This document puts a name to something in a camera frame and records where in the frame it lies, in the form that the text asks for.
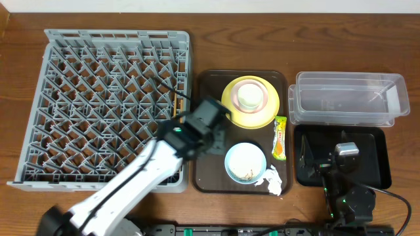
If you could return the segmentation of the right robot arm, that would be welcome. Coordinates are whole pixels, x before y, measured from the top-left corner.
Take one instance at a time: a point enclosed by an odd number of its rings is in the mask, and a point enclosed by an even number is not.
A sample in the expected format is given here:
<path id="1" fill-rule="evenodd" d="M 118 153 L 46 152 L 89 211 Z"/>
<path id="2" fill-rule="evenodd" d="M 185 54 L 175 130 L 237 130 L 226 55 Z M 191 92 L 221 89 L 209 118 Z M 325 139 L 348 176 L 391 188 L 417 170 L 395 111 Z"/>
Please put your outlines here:
<path id="1" fill-rule="evenodd" d="M 327 228 L 362 227 L 373 220 L 376 194 L 355 184 L 347 173 L 358 165 L 359 149 L 354 142 L 337 144 L 333 153 L 316 159 L 306 135 L 302 136 L 299 159 L 308 178 L 320 178 L 332 220 Z"/>

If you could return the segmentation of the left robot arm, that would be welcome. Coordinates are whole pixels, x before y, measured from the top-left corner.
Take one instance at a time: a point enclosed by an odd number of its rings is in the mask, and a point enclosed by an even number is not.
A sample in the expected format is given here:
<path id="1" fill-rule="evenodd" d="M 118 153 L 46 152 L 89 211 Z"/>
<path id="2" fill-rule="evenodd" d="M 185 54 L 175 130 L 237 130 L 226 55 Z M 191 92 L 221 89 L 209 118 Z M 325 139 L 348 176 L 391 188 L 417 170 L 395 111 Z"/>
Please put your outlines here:
<path id="1" fill-rule="evenodd" d="M 53 206 L 42 216 L 37 235 L 111 235 L 124 217 L 183 163 L 210 149 L 231 115 L 212 98 L 192 112 L 159 124 L 140 154 L 101 190 L 63 213 Z"/>

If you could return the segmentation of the white tissue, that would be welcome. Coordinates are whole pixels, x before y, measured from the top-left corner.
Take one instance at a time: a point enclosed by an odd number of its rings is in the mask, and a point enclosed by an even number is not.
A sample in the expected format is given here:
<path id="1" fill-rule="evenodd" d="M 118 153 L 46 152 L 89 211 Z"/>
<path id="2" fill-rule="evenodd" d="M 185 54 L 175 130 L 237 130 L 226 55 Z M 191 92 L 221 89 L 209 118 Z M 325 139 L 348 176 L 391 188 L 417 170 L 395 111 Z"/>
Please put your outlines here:
<path id="1" fill-rule="evenodd" d="M 254 186 L 261 185 L 264 181 L 268 182 L 268 192 L 280 196 L 282 194 L 282 179 L 274 165 L 266 169 L 262 176 L 254 183 Z"/>

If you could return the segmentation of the wooden chopstick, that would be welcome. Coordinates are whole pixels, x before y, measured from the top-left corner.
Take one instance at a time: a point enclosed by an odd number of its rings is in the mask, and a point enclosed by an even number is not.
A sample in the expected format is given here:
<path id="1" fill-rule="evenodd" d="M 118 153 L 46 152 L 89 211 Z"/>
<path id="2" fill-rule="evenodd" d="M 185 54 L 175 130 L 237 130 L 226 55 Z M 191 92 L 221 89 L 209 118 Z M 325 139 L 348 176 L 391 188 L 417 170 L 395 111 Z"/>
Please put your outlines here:
<path id="1" fill-rule="evenodd" d="M 178 119 L 178 121 L 181 123 L 182 122 L 182 112 L 183 112 L 183 107 L 184 107 L 184 99 L 182 99 L 181 101 L 180 101 L 180 113 L 179 113 L 179 119 Z"/>
<path id="2" fill-rule="evenodd" d="M 173 117 L 175 117 L 176 116 L 176 114 L 177 114 L 177 89 L 176 88 L 174 88 L 174 104 L 173 104 Z"/>

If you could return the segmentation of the yellow green snack wrapper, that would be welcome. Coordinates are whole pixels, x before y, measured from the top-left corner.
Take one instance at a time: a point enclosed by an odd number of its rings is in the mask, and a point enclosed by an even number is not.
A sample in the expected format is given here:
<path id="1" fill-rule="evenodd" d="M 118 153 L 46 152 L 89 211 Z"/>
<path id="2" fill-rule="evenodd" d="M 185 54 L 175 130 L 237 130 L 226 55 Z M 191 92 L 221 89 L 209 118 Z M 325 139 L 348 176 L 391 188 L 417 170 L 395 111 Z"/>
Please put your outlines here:
<path id="1" fill-rule="evenodd" d="M 287 159 L 286 154 L 285 154 L 286 124 L 287 124 L 287 117 L 275 116 L 272 155 L 275 159 L 281 160 L 281 161 L 285 161 Z"/>

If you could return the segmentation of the food scraps rice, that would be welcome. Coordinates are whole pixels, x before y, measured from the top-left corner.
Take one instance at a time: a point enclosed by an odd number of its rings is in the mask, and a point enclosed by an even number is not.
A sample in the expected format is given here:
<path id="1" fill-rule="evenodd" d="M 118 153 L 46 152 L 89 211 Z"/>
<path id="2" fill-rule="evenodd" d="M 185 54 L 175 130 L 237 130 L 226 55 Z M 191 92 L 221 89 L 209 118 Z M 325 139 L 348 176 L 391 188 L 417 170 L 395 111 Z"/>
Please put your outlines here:
<path id="1" fill-rule="evenodd" d="M 241 181 L 254 180 L 261 172 L 261 157 L 255 149 L 240 148 L 232 152 L 229 169 Z"/>

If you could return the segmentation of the light blue bowl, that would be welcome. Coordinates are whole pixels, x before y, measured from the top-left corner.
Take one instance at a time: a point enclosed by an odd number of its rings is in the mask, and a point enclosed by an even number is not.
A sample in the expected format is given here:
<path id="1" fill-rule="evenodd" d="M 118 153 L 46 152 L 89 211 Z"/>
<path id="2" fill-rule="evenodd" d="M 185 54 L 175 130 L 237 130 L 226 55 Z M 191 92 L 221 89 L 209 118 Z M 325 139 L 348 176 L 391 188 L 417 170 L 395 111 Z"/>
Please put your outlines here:
<path id="1" fill-rule="evenodd" d="M 249 142 L 233 145 L 226 153 L 224 167 L 239 184 L 254 184 L 266 170 L 266 157 L 258 146 Z"/>

